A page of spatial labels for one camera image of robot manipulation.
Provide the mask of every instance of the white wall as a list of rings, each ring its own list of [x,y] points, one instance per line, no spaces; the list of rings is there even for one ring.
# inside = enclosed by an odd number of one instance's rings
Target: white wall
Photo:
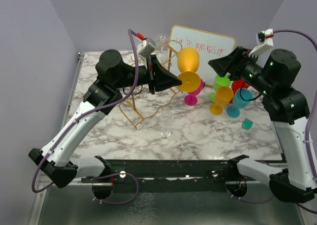
[[[148,37],[173,25],[233,36],[254,47],[283,0],[51,0],[80,51],[129,50],[127,29]]]
[[[0,0],[0,224],[25,225],[34,202],[29,151],[61,126],[77,50],[50,0]]]

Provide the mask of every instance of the green cube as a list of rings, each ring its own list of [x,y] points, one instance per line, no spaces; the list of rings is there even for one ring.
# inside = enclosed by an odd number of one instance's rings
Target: green cube
[[[245,130],[249,130],[253,125],[253,122],[249,119],[245,119],[242,123],[242,128],[245,129]]]

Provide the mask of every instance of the white marble tabletop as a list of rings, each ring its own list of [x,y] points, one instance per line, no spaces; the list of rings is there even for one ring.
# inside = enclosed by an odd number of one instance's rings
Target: white marble tabletop
[[[85,54],[69,118],[96,79],[95,65],[100,54],[101,52]],[[121,54],[127,64],[133,63],[131,52]],[[106,159],[228,160],[246,154],[256,160],[281,160],[281,151],[268,114],[261,105],[261,98],[242,109],[238,118],[230,118],[225,110],[219,116],[210,113],[208,94],[211,91],[212,88],[205,87],[198,95],[198,103],[195,106],[186,105],[184,97],[187,94],[179,93],[169,106],[164,107],[174,113],[172,134],[167,138],[160,135],[160,111],[135,129],[116,106],[88,133],[73,157],[99,155]],[[172,95],[170,90],[155,95],[145,90],[136,99],[136,107],[143,116],[149,116],[159,106],[165,105]],[[139,119],[127,104],[124,104],[123,108],[134,121]],[[245,118],[254,122],[250,130],[242,128]]]

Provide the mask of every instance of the purple cable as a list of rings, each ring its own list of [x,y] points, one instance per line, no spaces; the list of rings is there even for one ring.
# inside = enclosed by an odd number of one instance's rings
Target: purple cable
[[[98,202],[102,202],[102,203],[106,203],[106,204],[127,204],[127,203],[131,202],[132,200],[134,200],[137,197],[138,193],[139,193],[139,183],[138,183],[137,178],[134,175],[132,175],[130,173],[115,173],[115,174],[110,174],[110,175],[105,175],[105,176],[100,176],[100,177],[95,177],[95,178],[96,179],[105,179],[105,178],[109,178],[109,177],[116,176],[116,175],[121,175],[121,174],[128,175],[128,176],[132,177],[134,179],[134,181],[135,181],[135,184],[136,184],[137,188],[136,188],[135,193],[132,196],[132,198],[130,198],[130,199],[126,200],[126,201],[122,201],[122,202],[109,202],[107,200],[97,199],[95,194],[94,194],[94,192],[93,192],[93,190],[91,190],[91,194],[93,195],[94,200],[97,200]]]
[[[304,206],[303,206],[303,205],[301,205],[301,204],[297,204],[297,205],[298,205],[298,207],[300,207],[300,208],[302,208],[302,209],[306,210],[307,212],[310,212],[310,213],[312,213],[312,214],[317,214],[317,211],[314,211],[314,210],[308,209],[308,208],[304,207]]]
[[[269,197],[268,199],[265,199],[263,201],[251,201],[251,200],[241,199],[239,197],[234,196],[233,194],[230,193],[230,191],[228,189],[227,189],[227,192],[230,194],[230,196],[232,198],[235,198],[235,199],[237,199],[239,201],[246,202],[246,203],[249,203],[249,204],[265,204],[267,202],[270,202],[274,198],[274,195],[272,195],[271,197]]]
[[[134,81],[133,81],[133,85],[131,87],[131,90],[129,91],[129,93],[124,96],[121,100],[118,100],[116,102],[113,102],[111,104],[108,104],[108,105],[105,105],[105,106],[101,106],[101,107],[97,107],[97,108],[94,108],[92,110],[89,110],[83,114],[81,114],[78,118],[75,119],[76,123],[79,122],[79,120],[81,120],[82,118],[84,118],[85,116],[93,113],[93,112],[96,112],[96,111],[101,111],[101,110],[104,110],[106,108],[110,108],[110,107],[114,107],[116,106],[117,104],[125,101],[127,98],[130,97],[130,95],[133,93],[133,91],[135,90],[135,87],[137,86],[137,83],[138,83],[138,78],[139,78],[139,64],[138,64],[138,55],[137,55],[137,50],[136,50],[136,47],[135,47],[135,44],[134,44],[134,40],[133,40],[133,35],[134,36],[137,36],[137,34],[132,31],[131,29],[128,30],[128,34],[129,34],[129,38],[130,38],[130,41],[131,41],[131,45],[132,45],[132,50],[133,50],[133,55],[134,55],[134,61],[135,61],[135,77],[134,77]],[[76,124],[74,122],[72,122],[66,129],[65,131],[63,131],[63,133],[61,134],[61,136],[56,140],[56,142],[53,144],[53,146],[50,148],[50,151],[54,151],[54,149],[58,146],[58,144],[61,142],[61,140],[64,138],[64,136],[69,132],[69,130]],[[36,178],[38,176],[38,173],[40,172],[41,170],[41,167],[42,165],[44,164],[44,162],[47,160],[47,158],[50,156],[49,153],[47,153],[43,159],[40,161],[38,167],[36,168],[35,170],[35,173],[34,173],[34,176],[33,176],[33,179],[32,179],[32,191],[34,193],[40,193],[44,190],[46,190],[47,188],[49,188],[50,186],[53,185],[53,182],[51,182],[50,184],[46,185],[44,188],[42,189],[36,189],[35,188],[35,183],[36,183]]]
[[[280,29],[280,30],[275,30],[273,31],[273,33],[297,33],[299,35],[304,36],[305,38],[307,38],[312,45],[314,46],[316,52],[317,52],[317,44],[314,41],[314,39],[312,39],[309,35],[307,35],[306,33],[303,33],[301,31],[297,31],[297,30],[290,30],[290,29]],[[317,179],[317,171],[315,168],[315,164],[314,164],[314,160],[313,160],[313,154],[312,154],[312,150],[311,150],[311,144],[309,142],[310,138],[309,138],[309,133],[310,133],[310,129],[311,129],[311,125],[313,122],[313,119],[315,117],[315,113],[316,113],[316,109],[317,109],[317,90],[315,93],[315,99],[314,99],[314,103],[313,103],[313,109],[311,112],[310,117],[308,118],[307,124],[306,124],[306,128],[305,128],[305,145],[306,145],[306,150],[307,150],[307,155],[308,155],[308,160],[309,160],[309,164],[310,167],[312,169],[313,172],[313,176],[314,179]]]

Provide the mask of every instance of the purple wire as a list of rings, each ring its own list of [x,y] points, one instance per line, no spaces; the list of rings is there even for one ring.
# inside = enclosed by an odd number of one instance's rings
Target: purple wire
[[[312,45],[314,46],[314,48],[315,48],[315,50],[317,52],[317,43],[314,41],[314,39],[312,39],[312,37],[310,37],[306,33],[303,33],[301,31],[297,31],[297,30],[290,30],[290,29],[275,30],[275,31],[273,31],[273,33],[297,33],[299,35],[302,35],[302,36],[307,38],[312,43]],[[306,150],[307,150],[309,164],[310,164],[310,167],[312,169],[314,179],[317,179],[317,171],[316,171],[314,160],[313,160],[311,144],[309,142],[309,140],[310,140],[309,133],[310,133],[310,130],[311,130],[311,125],[312,125],[313,119],[315,117],[316,110],[317,110],[317,90],[316,90],[316,93],[315,93],[313,109],[312,109],[310,117],[308,118],[308,121],[307,121],[307,124],[306,124],[306,128],[305,128],[305,141],[306,141],[305,145],[306,145]]]
[[[252,200],[247,200],[247,199],[242,199],[242,198],[239,198],[237,196],[234,196],[233,194],[230,193],[230,191],[227,189],[227,192],[230,194],[230,196],[232,198],[235,198],[239,201],[242,201],[242,202],[245,202],[245,203],[249,203],[249,204],[265,204],[267,202],[270,202],[273,198],[274,198],[274,195],[272,195],[271,197],[269,197],[268,199],[265,199],[263,201],[252,201]]]
[[[317,214],[317,211],[314,211],[314,210],[308,209],[308,208],[304,207],[304,206],[303,206],[303,205],[301,205],[301,204],[297,204],[297,205],[298,205],[298,207],[300,207],[300,208],[302,208],[302,209],[306,210],[307,212],[310,212],[310,213],[312,213],[312,214]]]
[[[115,174],[110,174],[110,175],[105,175],[105,176],[100,176],[100,177],[94,177],[94,178],[95,179],[105,179],[105,178],[109,178],[109,177],[117,176],[117,175],[121,175],[121,174],[126,174],[126,175],[132,177],[135,181],[136,186],[137,186],[134,195],[130,199],[128,199],[126,201],[122,201],[122,202],[109,202],[107,200],[97,199],[93,190],[91,190],[91,194],[93,195],[94,199],[97,200],[98,202],[102,202],[102,203],[106,203],[106,204],[127,204],[127,203],[131,202],[132,200],[134,200],[139,193],[139,183],[138,183],[137,178],[134,175],[132,175],[130,173],[115,173]]]
[[[111,108],[111,107],[114,107],[116,106],[117,104],[125,101],[127,98],[130,97],[130,95],[133,93],[133,91],[135,90],[135,87],[137,86],[137,83],[138,83],[138,78],[139,78],[139,64],[138,64],[138,55],[137,55],[137,50],[136,50],[136,47],[135,47],[135,44],[134,44],[134,40],[133,40],[133,35],[134,36],[137,36],[137,34],[132,31],[131,29],[128,30],[128,34],[129,34],[129,38],[130,38],[130,42],[131,42],[131,45],[132,45],[132,50],[133,50],[133,55],[134,55],[134,61],[135,61],[135,77],[134,77],[134,81],[133,81],[133,85],[131,87],[131,90],[129,91],[129,93],[124,96],[122,99],[116,101],[116,102],[113,102],[111,104],[108,104],[108,105],[105,105],[105,106],[101,106],[101,107],[97,107],[97,108],[94,108],[92,110],[89,110],[83,114],[81,114],[78,118],[75,119],[76,123],[79,122],[79,120],[81,120],[82,118],[84,118],[85,116],[93,113],[93,112],[97,112],[97,111],[101,111],[101,110],[104,110],[106,108]],[[50,151],[54,151],[54,149],[58,146],[58,144],[61,142],[61,140],[64,138],[64,136],[69,132],[69,130],[76,124],[74,122],[72,122],[64,131],[63,133],[60,135],[60,137],[56,140],[56,142],[53,144],[53,146],[50,148]],[[34,176],[33,176],[33,179],[32,179],[32,191],[34,193],[40,193],[44,190],[46,190],[47,188],[49,188],[50,186],[52,186],[54,183],[51,182],[50,184],[46,185],[45,187],[43,187],[42,189],[36,189],[35,188],[35,184],[36,184],[36,178],[41,170],[41,167],[42,165],[44,164],[44,162],[47,160],[47,158],[50,156],[49,153],[47,153],[43,159],[40,161],[38,167],[36,168],[35,170],[35,173],[34,173]]]

